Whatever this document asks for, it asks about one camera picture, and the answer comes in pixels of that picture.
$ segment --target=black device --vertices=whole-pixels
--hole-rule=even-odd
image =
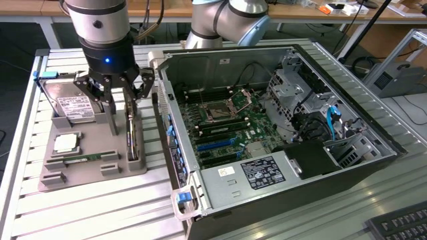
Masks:
[[[427,201],[366,222],[377,240],[427,240]]]

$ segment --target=blue pcie slot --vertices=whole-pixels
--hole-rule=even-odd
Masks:
[[[220,141],[216,143],[210,143],[207,145],[198,146],[198,152],[231,146],[235,144],[236,139],[238,139],[238,137],[231,138],[227,141]]]

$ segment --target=power supply label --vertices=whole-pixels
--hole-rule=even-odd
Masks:
[[[254,190],[286,181],[273,156],[242,163],[242,168]]]

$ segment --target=ribbed metal surface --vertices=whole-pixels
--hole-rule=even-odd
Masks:
[[[389,211],[427,198],[426,147],[390,108],[374,99],[334,57],[306,39],[267,40],[262,45],[301,44],[322,64],[342,87],[374,115],[389,133],[409,150],[409,157],[363,180],[351,190],[314,202],[290,212],[216,238],[246,240],[285,239],[370,239],[363,222]],[[154,49],[179,49],[179,44],[136,47],[140,66]],[[87,69],[80,49],[52,51],[47,71],[74,72]],[[120,91],[115,92],[118,108],[123,108]],[[22,168],[3,214],[2,239],[184,239],[182,223],[175,219],[170,201],[171,183],[159,142],[151,100],[139,103],[143,116],[148,172],[144,175],[98,182],[46,193],[38,191],[52,110],[40,91],[35,92],[35,108],[28,122],[28,144],[22,149]]]

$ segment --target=hard drive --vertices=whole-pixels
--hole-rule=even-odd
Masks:
[[[104,112],[103,105],[84,95],[74,81],[75,75],[67,75],[64,78],[40,79],[39,83],[58,117],[67,117],[74,124],[94,122],[95,114]]]

